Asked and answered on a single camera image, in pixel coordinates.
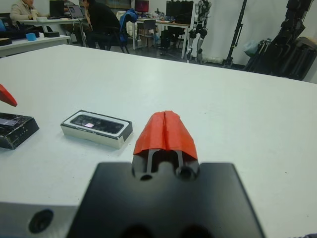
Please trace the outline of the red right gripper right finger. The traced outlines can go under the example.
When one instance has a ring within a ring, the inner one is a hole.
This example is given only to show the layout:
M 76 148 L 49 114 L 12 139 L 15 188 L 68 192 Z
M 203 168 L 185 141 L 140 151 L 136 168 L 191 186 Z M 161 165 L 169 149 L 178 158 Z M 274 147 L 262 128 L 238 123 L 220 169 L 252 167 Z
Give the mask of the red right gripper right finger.
M 195 180 L 199 171 L 194 139 L 173 111 L 164 112 L 164 132 L 167 160 L 181 180 Z

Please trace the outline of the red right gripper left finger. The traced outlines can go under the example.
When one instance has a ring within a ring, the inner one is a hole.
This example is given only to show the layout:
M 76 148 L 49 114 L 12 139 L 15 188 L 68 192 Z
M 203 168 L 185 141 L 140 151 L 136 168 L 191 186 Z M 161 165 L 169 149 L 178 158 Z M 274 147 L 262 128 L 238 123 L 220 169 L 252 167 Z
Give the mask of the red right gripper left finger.
M 133 175 L 139 180 L 150 180 L 165 159 L 165 112 L 154 113 L 139 138 L 133 152 Z

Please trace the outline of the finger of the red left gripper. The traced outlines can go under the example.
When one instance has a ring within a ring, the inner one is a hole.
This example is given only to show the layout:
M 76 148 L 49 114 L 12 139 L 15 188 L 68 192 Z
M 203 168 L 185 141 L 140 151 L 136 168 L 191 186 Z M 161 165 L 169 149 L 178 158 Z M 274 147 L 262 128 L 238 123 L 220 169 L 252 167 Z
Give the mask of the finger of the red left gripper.
M 6 90 L 4 86 L 0 84 L 0 100 L 13 107 L 17 106 L 17 102 L 14 97 Z

